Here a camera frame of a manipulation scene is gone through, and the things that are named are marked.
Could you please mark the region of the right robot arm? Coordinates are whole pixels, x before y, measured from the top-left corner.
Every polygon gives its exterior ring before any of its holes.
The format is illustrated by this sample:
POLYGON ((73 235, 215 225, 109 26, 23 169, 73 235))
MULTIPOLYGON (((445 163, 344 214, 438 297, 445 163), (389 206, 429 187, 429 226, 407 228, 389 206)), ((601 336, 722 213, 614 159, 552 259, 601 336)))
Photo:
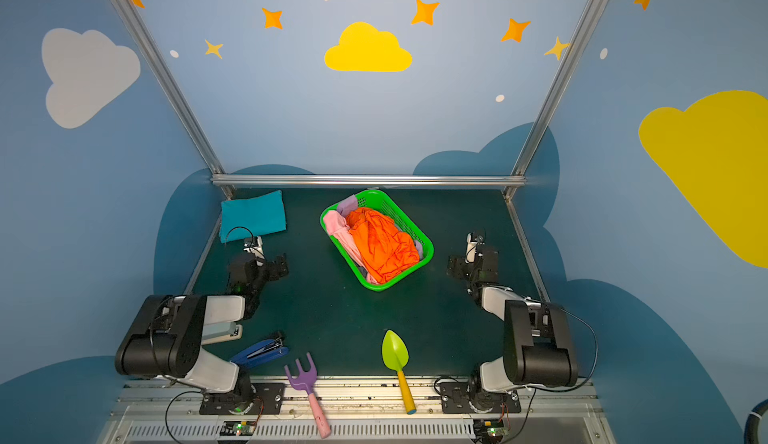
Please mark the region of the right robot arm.
POLYGON ((545 391, 574 387, 579 369, 565 309, 502 285, 498 262, 498 251, 479 242, 448 259, 447 274, 464 281, 479 307, 503 323, 501 356, 479 365, 475 387, 496 394, 521 386, 545 391))

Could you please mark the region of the orange t shirt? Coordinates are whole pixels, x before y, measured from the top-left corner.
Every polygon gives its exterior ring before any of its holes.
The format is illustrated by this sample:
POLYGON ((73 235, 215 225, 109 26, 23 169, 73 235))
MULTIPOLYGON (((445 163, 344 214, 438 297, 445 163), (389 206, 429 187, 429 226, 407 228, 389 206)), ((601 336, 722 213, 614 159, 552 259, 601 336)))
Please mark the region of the orange t shirt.
POLYGON ((386 284, 421 261, 414 239, 390 216, 358 207, 346 221, 371 283, 386 284))

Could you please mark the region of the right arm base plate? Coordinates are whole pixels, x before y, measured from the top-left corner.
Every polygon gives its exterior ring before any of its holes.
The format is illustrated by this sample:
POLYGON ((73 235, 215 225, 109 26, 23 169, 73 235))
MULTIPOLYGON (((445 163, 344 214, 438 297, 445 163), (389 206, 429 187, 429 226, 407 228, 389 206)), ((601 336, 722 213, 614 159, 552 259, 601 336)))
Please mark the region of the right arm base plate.
POLYGON ((438 380, 433 385, 444 414, 498 414, 522 412, 519 396, 471 390, 468 381, 438 380))

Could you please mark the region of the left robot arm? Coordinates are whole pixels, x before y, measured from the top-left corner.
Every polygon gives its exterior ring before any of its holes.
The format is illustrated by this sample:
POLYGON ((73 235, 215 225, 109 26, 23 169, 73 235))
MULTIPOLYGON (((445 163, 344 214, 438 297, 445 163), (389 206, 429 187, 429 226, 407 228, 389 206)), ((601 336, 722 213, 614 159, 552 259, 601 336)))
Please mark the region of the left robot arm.
POLYGON ((117 350, 116 371, 162 377, 209 394, 243 394, 247 371, 288 353, 283 335, 275 332, 224 360, 204 349, 205 331, 236 328, 253 317, 265 285, 288 273, 284 254, 267 260, 246 253, 231 262, 225 294, 148 296, 117 350))

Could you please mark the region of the green plastic basket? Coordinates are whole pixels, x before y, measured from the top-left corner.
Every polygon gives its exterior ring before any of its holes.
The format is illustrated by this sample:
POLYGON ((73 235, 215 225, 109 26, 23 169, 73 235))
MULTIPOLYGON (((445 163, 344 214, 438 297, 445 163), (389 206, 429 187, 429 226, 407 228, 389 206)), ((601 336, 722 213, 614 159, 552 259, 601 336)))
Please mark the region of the green plastic basket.
MULTIPOLYGON (((408 215, 403 212, 402 209, 400 209, 400 207, 385 192, 381 190, 370 189, 358 192, 355 195, 357 196, 359 207, 371 208, 381 212, 384 215, 390 216, 401 231, 408 233, 414 239, 421 255, 421 261, 418 264, 401 273, 396 278, 383 285, 373 285, 366 281, 365 277, 361 273, 361 270, 347 255, 341 244, 334 237, 328 235, 339 253, 346 260, 358 281, 367 289, 380 292, 390 288, 394 284, 398 283, 405 277, 426 265, 434 255, 434 246, 426 234, 424 234, 418 228, 418 226, 408 217, 408 215)), ((320 222, 324 231, 326 231, 325 225, 323 223, 324 215, 330 210, 336 210, 338 203, 326 208, 326 210, 324 210, 324 212, 321 214, 320 222)))

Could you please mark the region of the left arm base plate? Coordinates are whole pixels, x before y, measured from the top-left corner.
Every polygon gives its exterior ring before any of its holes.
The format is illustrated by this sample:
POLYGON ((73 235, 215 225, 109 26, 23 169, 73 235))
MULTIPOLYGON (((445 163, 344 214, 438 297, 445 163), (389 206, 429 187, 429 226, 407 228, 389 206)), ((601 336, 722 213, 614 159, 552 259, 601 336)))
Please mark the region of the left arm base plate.
POLYGON ((199 414, 204 416, 277 415, 281 411, 286 385, 280 382, 252 382, 249 394, 205 394, 199 414))

